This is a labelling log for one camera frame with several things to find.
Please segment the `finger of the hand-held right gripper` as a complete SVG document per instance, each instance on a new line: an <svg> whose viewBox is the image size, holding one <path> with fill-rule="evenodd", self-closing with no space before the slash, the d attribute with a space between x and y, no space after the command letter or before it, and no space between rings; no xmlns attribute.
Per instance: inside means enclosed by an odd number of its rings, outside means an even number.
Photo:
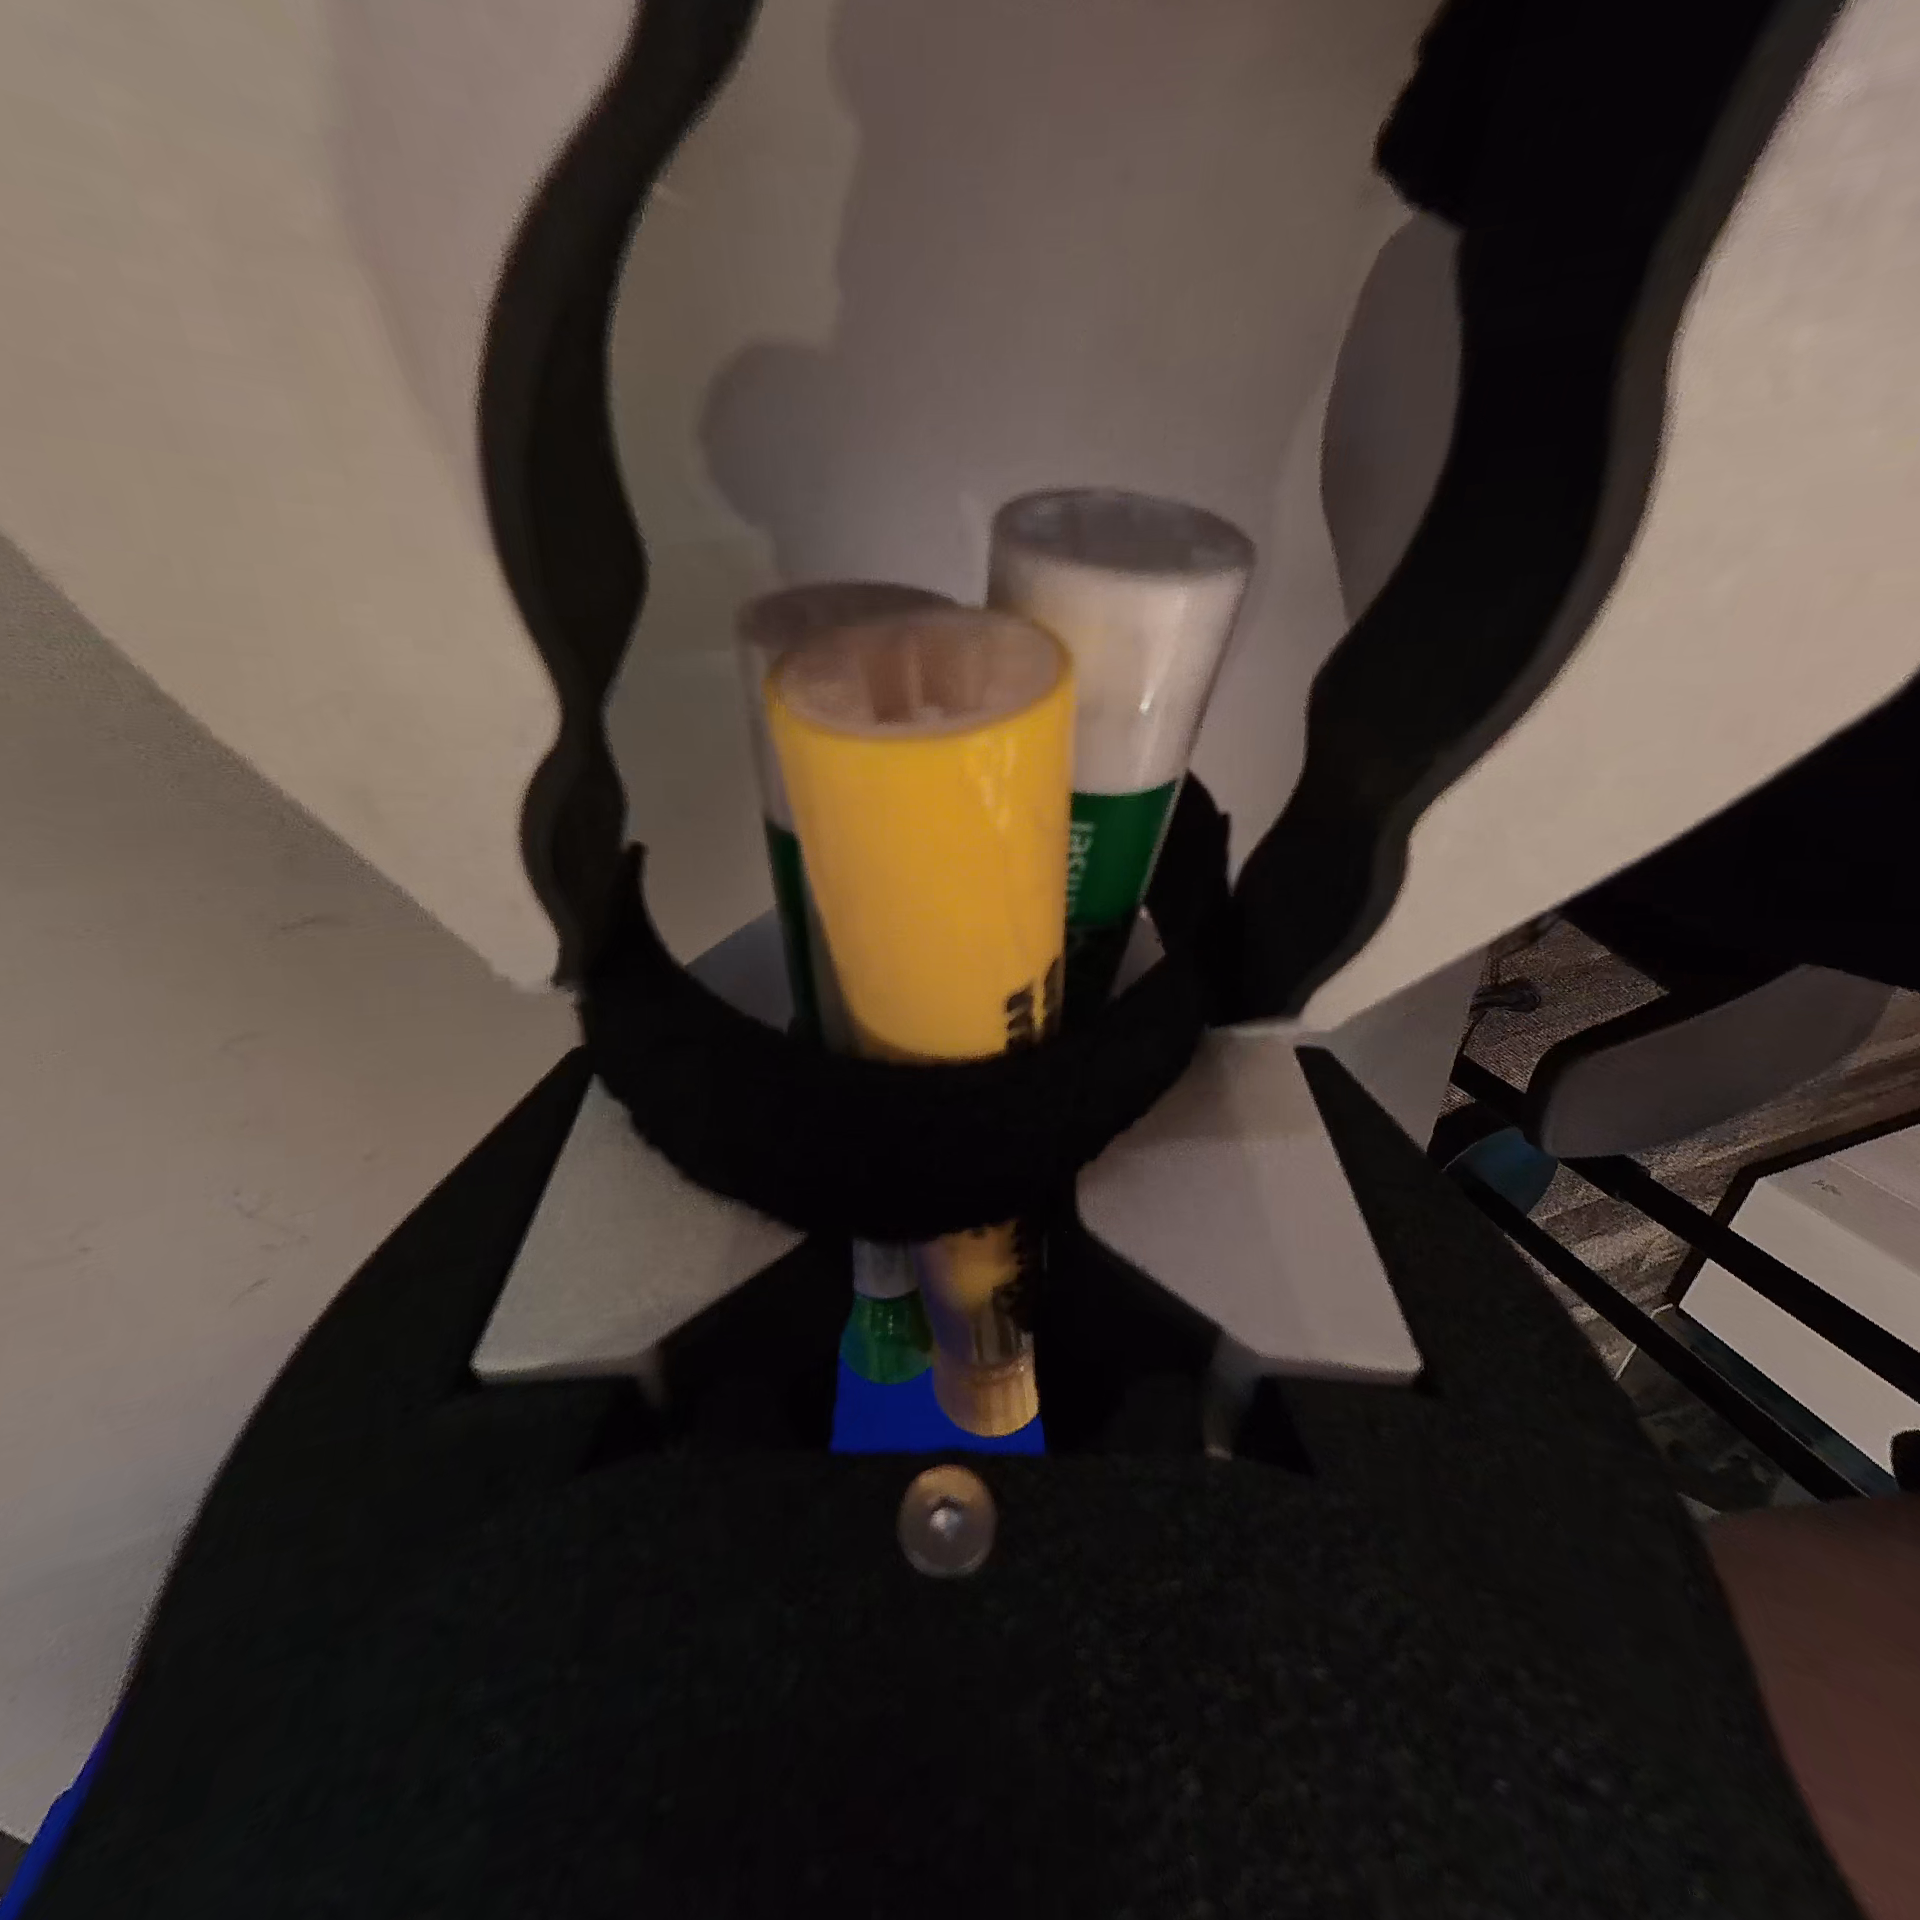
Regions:
<svg viewBox="0 0 1920 1920"><path fill-rule="evenodd" d="M1916 681L1916 83L1916 4L1433 4L1240 1025L1349 1023Z"/></svg>
<svg viewBox="0 0 1920 1920"><path fill-rule="evenodd" d="M527 990L675 736L621 687L648 598L700 628L752 551L630 254L755 17L5 4L5 536Z"/></svg>

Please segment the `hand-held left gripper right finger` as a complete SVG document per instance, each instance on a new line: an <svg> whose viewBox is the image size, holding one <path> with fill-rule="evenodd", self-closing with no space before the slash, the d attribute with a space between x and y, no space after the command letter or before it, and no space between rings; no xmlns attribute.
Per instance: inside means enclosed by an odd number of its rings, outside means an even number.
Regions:
<svg viewBox="0 0 1920 1920"><path fill-rule="evenodd" d="M1325 1049L1406 1137L1425 1122L1425 986L1334 1026L1206 1031L1148 1115L1077 1180L1113 1256L1216 1328L1201 1398L1214 1457L1237 1448L1259 1383L1404 1385L1419 1354L1307 1083Z"/></svg>

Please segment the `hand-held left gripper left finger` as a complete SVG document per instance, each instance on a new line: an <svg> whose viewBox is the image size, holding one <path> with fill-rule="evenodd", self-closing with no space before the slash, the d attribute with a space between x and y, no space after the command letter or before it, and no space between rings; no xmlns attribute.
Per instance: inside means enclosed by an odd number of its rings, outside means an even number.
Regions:
<svg viewBox="0 0 1920 1920"><path fill-rule="evenodd" d="M491 1318L479 1385L621 1380L683 1417L776 1328L819 1350L819 1247L710 1193L645 1144L599 1072L559 1144Z"/></svg>

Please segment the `yellow highlighter marker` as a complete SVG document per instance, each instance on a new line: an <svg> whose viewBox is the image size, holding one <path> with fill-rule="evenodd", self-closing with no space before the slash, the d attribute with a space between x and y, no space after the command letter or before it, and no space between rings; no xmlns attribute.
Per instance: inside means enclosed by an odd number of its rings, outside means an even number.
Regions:
<svg viewBox="0 0 1920 1920"><path fill-rule="evenodd" d="M915 609L788 651L766 708L859 1057L997 1062L1065 1002L1072 662L1019 615Z"/></svg>

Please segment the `green and white marker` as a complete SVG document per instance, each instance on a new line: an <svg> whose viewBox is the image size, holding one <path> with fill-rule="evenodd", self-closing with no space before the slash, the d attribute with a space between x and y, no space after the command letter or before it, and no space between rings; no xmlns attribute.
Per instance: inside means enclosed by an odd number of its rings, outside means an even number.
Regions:
<svg viewBox="0 0 1920 1920"><path fill-rule="evenodd" d="M736 615L736 659L747 708L760 834L774 884L783 976L808 1040L839 1049L847 1040L846 1006L832 982L825 935L804 876L804 859L769 735L763 683L790 651L846 625L918 609L948 598L904 583L806 583L766 592ZM903 1385L931 1366L931 1331L915 1257L903 1247L851 1243L852 1306L839 1342L843 1366L867 1383Z"/></svg>
<svg viewBox="0 0 1920 1920"><path fill-rule="evenodd" d="M1237 524L1165 496L1031 491L992 519L989 609L1072 659L1075 993L1102 1000L1120 972L1254 567Z"/></svg>

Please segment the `blue box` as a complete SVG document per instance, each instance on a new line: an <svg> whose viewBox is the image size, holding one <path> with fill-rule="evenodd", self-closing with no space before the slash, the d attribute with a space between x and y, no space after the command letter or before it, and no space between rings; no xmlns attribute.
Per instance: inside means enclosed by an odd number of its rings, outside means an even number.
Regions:
<svg viewBox="0 0 1920 1920"><path fill-rule="evenodd" d="M1006 1436L977 1436L957 1427L937 1404L931 1376L912 1383L869 1383L846 1360L839 1360L830 1451L840 1457L948 1457L1001 1454L1043 1457L1044 1427L1031 1419ZM1 1916L21 1918L37 1900L37 1888L62 1852L93 1780L110 1753L125 1703L116 1702L104 1729L87 1753L77 1777L48 1808L31 1841L24 1843L5 1888Z"/></svg>

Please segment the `grey rounded object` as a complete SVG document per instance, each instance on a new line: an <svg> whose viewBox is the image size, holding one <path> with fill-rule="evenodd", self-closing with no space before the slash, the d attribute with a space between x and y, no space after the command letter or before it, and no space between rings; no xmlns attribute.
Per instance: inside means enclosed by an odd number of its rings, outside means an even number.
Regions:
<svg viewBox="0 0 1920 1920"><path fill-rule="evenodd" d="M1557 1161L1635 1158L1737 1121L1869 1038L1895 990L1827 967L1668 993L1548 1047L1519 1130Z"/></svg>

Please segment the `person's leg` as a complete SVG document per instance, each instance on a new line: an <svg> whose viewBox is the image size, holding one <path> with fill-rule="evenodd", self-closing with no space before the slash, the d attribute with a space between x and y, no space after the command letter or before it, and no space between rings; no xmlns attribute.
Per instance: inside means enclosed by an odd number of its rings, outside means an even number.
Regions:
<svg viewBox="0 0 1920 1920"><path fill-rule="evenodd" d="M1704 1530L1767 1716L1871 1918L1918 1916L1918 1497Z"/></svg>

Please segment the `black metal frame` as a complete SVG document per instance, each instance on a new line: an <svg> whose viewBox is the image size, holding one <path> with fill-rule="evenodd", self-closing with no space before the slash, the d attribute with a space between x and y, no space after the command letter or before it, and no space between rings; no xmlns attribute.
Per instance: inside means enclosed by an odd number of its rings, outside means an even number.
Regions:
<svg viewBox="0 0 1920 1920"><path fill-rule="evenodd" d="M1916 1161L1916 1113L1749 1161L1715 1212L1691 1204L1641 1161L1572 1160L1566 1170L1683 1249L1661 1306L1637 1303L1533 1218L1550 1158L1519 1130L1521 1095L1459 1057L1465 1097L1431 1139L1479 1212L1551 1280L1571 1289L1632 1359L1684 1387L1811 1497L1916 1491L1918 1356L1720 1218L1728 1193L1758 1176L1889 1139L1878 1152Z"/></svg>

